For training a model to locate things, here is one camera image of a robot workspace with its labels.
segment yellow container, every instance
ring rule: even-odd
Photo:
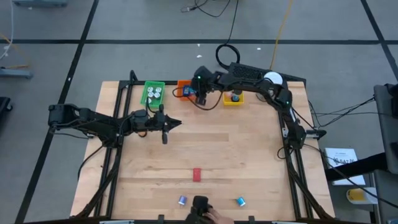
[[[232,97],[232,91],[223,93],[223,102],[224,102],[225,106],[239,106],[239,105],[244,103],[243,92],[242,92],[242,94],[239,95],[239,101],[238,102],[233,102],[231,100],[231,97]]]

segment gray floor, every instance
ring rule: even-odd
[[[92,0],[70,0],[64,9],[15,7],[17,39],[79,39]],[[89,39],[225,39],[234,0],[218,19],[180,8],[191,0],[100,0]],[[216,13],[225,0],[212,1]],[[275,39],[288,0],[240,1],[233,39]],[[398,39],[398,2],[368,1],[385,39]],[[0,0],[0,27],[10,33],[8,0]],[[377,40],[359,0],[295,1],[282,39]],[[267,68],[272,44],[237,44],[241,63]],[[48,105],[57,103],[77,45],[20,44],[31,58],[31,80],[0,80],[0,96],[14,102],[14,110],[0,135],[0,222],[15,220],[47,131]],[[95,109],[102,81],[127,79],[133,69],[140,80],[192,77],[201,65],[222,70],[215,61],[216,44],[86,44],[67,103]],[[389,46],[398,59],[398,46]],[[234,56],[221,51],[228,62]],[[23,63],[11,50],[1,66]],[[329,112],[372,97],[376,84],[396,83],[380,45],[279,45],[274,70],[307,79],[307,93],[317,112]],[[359,111],[375,111],[369,104]],[[359,158],[382,151],[377,116],[347,116],[326,128],[321,147],[352,147]],[[76,172],[83,160],[85,140],[55,136],[32,199],[26,221],[66,218],[76,188]],[[336,216],[369,222],[369,213],[355,209],[342,197],[346,187],[330,186]]]

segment wooden table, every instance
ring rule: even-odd
[[[204,195],[222,215],[234,220],[248,220],[249,215],[256,220],[295,220],[286,164],[276,157],[282,147],[276,111],[249,92],[244,92],[242,106],[221,102],[212,111],[202,111],[174,98],[173,88],[165,88],[165,112],[183,124],[169,133],[167,145],[162,144],[160,132],[125,138],[112,219],[156,220],[163,214],[166,220],[184,220],[193,197]],[[97,112],[112,116],[117,89],[118,82],[103,82]],[[144,108],[139,104],[142,90],[143,86],[134,85],[130,111]],[[289,90],[294,108],[312,122],[303,83],[290,82]],[[206,106],[214,105],[218,97],[219,93],[208,95]],[[305,143],[318,147],[316,140]],[[98,139],[89,140],[86,157],[100,145]],[[98,189],[104,155],[103,149],[82,169],[71,215],[80,212]],[[334,216],[319,152],[304,146],[302,159],[309,190]],[[192,182],[195,167],[202,168],[201,182]],[[181,195],[188,197],[184,207],[177,203]],[[305,215],[299,190],[298,196]],[[244,207],[236,203],[238,197],[244,197]],[[107,201],[106,192],[102,208]]]

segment green tray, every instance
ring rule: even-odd
[[[148,91],[147,91],[147,89],[149,88],[149,87],[152,87],[154,90],[157,88],[157,87],[161,87],[162,88],[162,91],[160,92],[160,97],[159,98],[155,98],[155,97],[152,97],[151,98],[151,103],[149,104],[149,107],[150,108],[157,108],[157,109],[159,109],[159,106],[162,104],[162,102],[163,102],[163,95],[164,95],[164,91],[165,91],[165,89],[164,89],[164,86],[165,86],[165,83],[164,82],[153,82],[153,81],[146,81],[145,82],[145,85],[144,85],[144,92],[142,93],[142,98],[141,98],[141,104],[142,105],[146,105],[146,99],[147,99],[147,97],[148,97]]]

